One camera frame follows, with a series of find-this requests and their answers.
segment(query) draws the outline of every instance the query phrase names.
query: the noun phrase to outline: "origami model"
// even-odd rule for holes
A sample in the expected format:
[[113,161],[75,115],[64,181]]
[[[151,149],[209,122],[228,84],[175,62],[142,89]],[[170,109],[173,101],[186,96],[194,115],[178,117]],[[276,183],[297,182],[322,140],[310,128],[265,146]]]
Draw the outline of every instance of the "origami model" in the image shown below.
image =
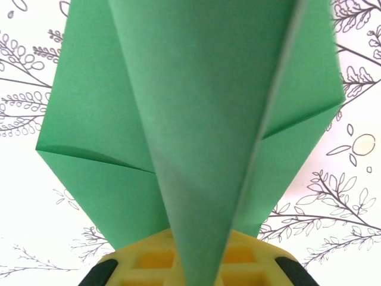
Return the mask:
[[170,229],[220,285],[343,101],[332,40],[327,1],[72,0],[36,149],[116,250]]

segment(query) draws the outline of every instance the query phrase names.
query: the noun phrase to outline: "leaf drawing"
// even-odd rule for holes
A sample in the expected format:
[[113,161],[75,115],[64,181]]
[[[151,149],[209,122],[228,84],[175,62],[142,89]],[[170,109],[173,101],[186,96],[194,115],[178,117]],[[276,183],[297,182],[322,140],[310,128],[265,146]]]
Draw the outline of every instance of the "leaf drawing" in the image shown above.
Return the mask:
[[331,128],[332,128],[332,122],[330,122],[330,123],[328,124],[328,126],[327,126],[327,128],[326,128],[326,131],[328,132],[329,130],[331,130]]
[[349,160],[352,163],[353,166],[357,167],[357,159],[356,157],[351,153],[349,154]]
[[344,151],[346,151],[346,150],[349,150],[349,149],[351,149],[351,148],[352,148],[352,146],[350,146],[350,145],[342,145],[342,146],[338,146],[338,147],[336,147],[335,149],[329,151],[326,155],[327,155],[327,156],[336,155],[336,154],[339,154],[339,153],[344,152]]
[[[305,268],[311,262],[323,263],[336,250],[346,250],[353,245],[357,245],[359,250],[362,248],[369,250],[374,243],[381,242],[381,227],[371,225],[362,218],[362,215],[374,205],[376,198],[369,198],[370,192],[367,188],[364,188],[357,198],[353,198],[354,195],[357,196],[357,193],[351,192],[357,177],[347,178],[345,173],[338,177],[324,173],[322,170],[313,172],[313,175],[311,179],[314,182],[313,185],[320,185],[320,188],[316,186],[308,188],[312,194],[298,200],[293,206],[294,213],[281,213],[277,211],[278,206],[276,206],[266,220],[266,225],[260,229],[259,239],[282,241],[302,233],[309,236],[313,231],[330,228],[338,223],[351,226],[351,233],[348,236],[325,238],[318,249],[308,248],[308,256],[303,262]],[[329,214],[313,213],[301,207],[309,204],[323,204],[329,208]],[[291,204],[287,203],[286,206],[289,209]],[[279,220],[281,224],[271,226],[272,221]]]
[[355,72],[353,66],[346,68],[346,77],[342,75],[342,82],[347,98],[357,97],[377,83],[364,67]]
[[288,210],[288,208],[290,207],[290,203],[286,204],[285,206],[283,206],[280,210],[279,210],[279,213],[284,213],[285,211]]
[[55,204],[61,204],[66,201],[67,204],[75,210],[79,210],[75,199],[70,195],[70,193],[65,189],[63,192],[53,189],[53,191],[60,197]]
[[368,23],[372,10],[377,6],[372,5],[362,8],[355,0],[338,1],[333,4],[335,15],[333,17],[333,27],[335,32],[346,33],[355,28],[360,30]]
[[13,4],[21,11],[28,11],[28,6],[26,5],[24,0],[12,0]]
[[69,2],[67,2],[67,1],[60,1],[60,11],[66,17],[67,17],[67,15],[69,13],[69,6],[70,6]]
[[49,61],[52,61],[53,63],[56,64],[56,63],[58,63],[58,59],[60,57],[61,49],[34,46],[33,52],[35,55],[46,58]]
[[347,133],[348,133],[350,136],[353,135],[354,130],[353,130],[353,126],[352,126],[352,124],[348,124],[348,125],[346,126],[346,131],[347,131]]

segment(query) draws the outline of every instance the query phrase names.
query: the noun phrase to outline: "green origami paper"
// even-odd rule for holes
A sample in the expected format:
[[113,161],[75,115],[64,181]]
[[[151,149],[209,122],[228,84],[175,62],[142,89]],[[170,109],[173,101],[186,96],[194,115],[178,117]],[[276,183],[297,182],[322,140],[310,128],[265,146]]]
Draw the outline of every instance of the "green origami paper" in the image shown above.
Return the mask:
[[324,1],[72,0],[37,151],[111,245],[170,227],[212,285],[342,100]]

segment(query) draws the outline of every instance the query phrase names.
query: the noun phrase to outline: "green paper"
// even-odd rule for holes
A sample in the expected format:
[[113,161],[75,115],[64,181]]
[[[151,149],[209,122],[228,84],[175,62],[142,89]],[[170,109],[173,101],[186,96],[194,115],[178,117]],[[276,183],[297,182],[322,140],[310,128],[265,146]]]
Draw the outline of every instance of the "green paper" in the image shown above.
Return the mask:
[[212,285],[343,100],[329,5],[110,6],[72,0],[37,150],[111,245],[170,226],[187,285]]
[[39,154],[74,191],[76,201],[114,248],[170,227],[154,174],[59,153]]
[[335,111],[296,129],[300,153],[288,127],[342,101],[328,4],[296,2],[110,0],[187,285],[213,284],[239,200],[237,227],[254,234]]
[[107,1],[73,1],[37,144],[115,249],[169,228],[122,59]]

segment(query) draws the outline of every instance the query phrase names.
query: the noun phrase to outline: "sun drawing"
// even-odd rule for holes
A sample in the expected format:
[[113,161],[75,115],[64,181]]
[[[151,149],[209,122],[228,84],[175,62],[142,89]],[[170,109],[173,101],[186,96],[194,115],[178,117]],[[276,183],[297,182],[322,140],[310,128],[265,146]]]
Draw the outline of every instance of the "sun drawing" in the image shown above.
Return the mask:
[[[353,136],[354,129],[351,124],[348,124],[346,131],[350,136]],[[370,154],[376,146],[376,138],[372,134],[362,134],[358,136],[351,145],[341,145],[329,151],[327,156],[336,155],[342,152],[349,152],[349,160],[353,166],[357,166],[357,156],[366,156]],[[367,172],[371,173],[371,167],[367,167]]]

